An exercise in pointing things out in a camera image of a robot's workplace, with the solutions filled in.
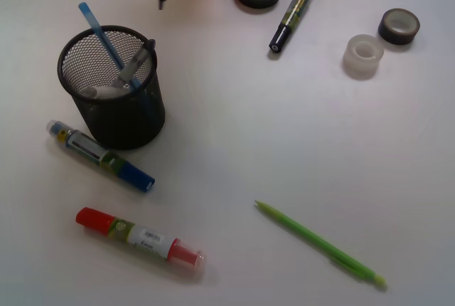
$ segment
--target blue pen cap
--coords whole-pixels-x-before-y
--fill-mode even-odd
[[[155,182],[155,179],[137,167],[131,165],[129,162],[125,162],[117,176],[135,186],[142,192],[148,192]]]

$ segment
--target white table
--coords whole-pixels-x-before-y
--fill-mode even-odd
[[[87,132],[58,82],[87,24],[156,39],[166,124],[122,153],[156,178],[142,196],[68,156],[51,119]],[[313,0],[282,56],[291,0],[0,0],[2,305],[450,305],[455,286],[453,0]],[[348,40],[391,8],[422,27],[377,74],[341,67]],[[387,278],[379,292],[254,208],[267,202]],[[76,224],[84,206],[208,254],[199,281]]]

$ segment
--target black pencil holder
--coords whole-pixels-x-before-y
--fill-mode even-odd
[[[103,26],[123,62],[128,63],[147,42],[140,33],[121,26]],[[150,142],[164,125],[164,104],[156,75],[156,52],[134,77],[140,86],[126,95],[94,99],[81,95],[89,87],[109,87],[119,69],[93,33],[79,33],[65,46],[58,59],[58,78],[73,97],[93,137],[106,147],[133,149]]]

